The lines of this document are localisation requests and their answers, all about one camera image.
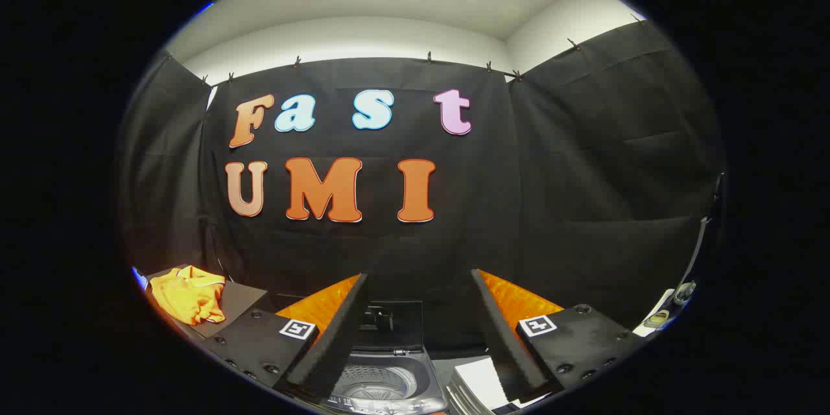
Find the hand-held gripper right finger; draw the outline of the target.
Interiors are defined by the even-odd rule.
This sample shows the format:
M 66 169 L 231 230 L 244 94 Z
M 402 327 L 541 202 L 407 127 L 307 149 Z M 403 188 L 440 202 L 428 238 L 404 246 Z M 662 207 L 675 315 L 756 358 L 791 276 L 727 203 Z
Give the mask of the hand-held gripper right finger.
M 481 269 L 471 279 L 487 351 L 510 400 L 571 392 L 647 342 L 592 305 L 563 308 Z

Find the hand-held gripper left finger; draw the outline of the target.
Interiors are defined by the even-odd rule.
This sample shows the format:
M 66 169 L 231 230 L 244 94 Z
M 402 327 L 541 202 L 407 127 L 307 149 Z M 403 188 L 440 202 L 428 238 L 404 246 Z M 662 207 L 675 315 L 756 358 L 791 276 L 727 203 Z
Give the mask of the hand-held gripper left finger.
M 200 326 L 200 348 L 271 391 L 320 402 L 332 393 L 368 305 L 356 274 L 275 312 L 267 291 L 228 284 L 225 321 Z

